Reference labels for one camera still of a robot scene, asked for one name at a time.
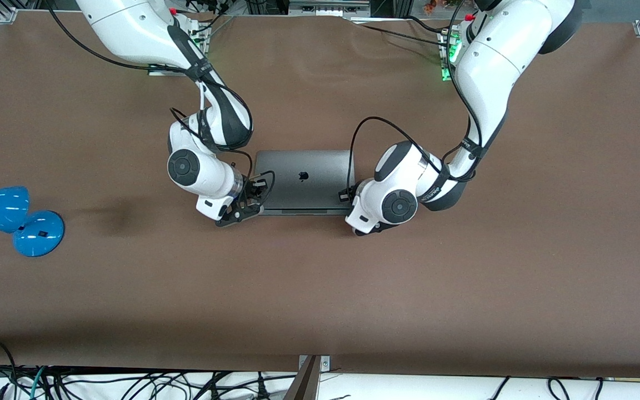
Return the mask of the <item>grey laptop computer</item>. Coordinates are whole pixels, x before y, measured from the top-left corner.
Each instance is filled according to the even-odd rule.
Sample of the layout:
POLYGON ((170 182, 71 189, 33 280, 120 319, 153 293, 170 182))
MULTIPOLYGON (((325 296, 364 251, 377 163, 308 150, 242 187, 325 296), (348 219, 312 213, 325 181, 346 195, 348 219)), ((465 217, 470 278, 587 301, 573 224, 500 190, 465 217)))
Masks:
POLYGON ((265 216, 349 215, 350 203, 339 196, 355 182, 348 150, 257 152, 256 173, 268 171, 274 171, 275 183, 265 216))

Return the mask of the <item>grey power box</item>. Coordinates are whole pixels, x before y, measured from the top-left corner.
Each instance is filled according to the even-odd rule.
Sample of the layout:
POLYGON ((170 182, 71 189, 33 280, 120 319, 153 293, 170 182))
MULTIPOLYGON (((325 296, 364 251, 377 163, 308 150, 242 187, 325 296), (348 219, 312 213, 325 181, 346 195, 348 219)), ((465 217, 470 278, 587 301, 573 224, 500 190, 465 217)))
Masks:
POLYGON ((370 18, 370 0, 288 0, 289 16, 370 18))

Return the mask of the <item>blue desk lamp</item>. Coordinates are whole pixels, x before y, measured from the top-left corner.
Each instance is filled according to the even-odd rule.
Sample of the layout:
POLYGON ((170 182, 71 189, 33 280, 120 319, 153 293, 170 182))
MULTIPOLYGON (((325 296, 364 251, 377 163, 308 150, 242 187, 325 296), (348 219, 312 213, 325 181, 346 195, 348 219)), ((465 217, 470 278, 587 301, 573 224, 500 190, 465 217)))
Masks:
POLYGON ((30 211, 29 191, 24 186, 0 188, 0 231, 25 257, 42 257, 55 250, 64 237, 64 220, 50 210, 30 211))

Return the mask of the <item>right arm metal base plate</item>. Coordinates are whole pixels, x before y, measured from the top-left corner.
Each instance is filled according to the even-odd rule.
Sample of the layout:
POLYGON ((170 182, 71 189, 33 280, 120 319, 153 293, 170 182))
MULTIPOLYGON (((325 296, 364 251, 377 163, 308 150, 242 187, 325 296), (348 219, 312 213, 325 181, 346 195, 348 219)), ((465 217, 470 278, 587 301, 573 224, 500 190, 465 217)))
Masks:
POLYGON ((178 75, 197 79, 210 63, 207 58, 210 25, 192 20, 192 26, 166 25, 154 40, 151 75, 178 75))

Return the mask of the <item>metal table edge bracket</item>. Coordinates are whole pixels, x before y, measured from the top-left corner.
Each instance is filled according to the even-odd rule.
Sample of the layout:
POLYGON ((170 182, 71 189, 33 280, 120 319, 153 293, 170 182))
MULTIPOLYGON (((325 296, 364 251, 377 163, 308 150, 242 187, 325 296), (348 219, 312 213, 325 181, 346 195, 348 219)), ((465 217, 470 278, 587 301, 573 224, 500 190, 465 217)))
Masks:
POLYGON ((323 373, 330 372, 330 355, 302 355, 299 368, 299 387, 294 400, 317 400, 318 385, 323 373))

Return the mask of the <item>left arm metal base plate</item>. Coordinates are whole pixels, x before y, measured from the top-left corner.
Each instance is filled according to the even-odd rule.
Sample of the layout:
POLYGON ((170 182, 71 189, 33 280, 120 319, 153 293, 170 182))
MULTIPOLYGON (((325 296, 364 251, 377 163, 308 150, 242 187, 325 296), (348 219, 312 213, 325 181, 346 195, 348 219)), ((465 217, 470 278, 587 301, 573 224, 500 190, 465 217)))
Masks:
POLYGON ((451 81, 452 71, 462 50, 460 32, 454 28, 442 28, 441 33, 437 34, 437 38, 440 44, 444 44, 439 49, 442 79, 443 81, 451 81))

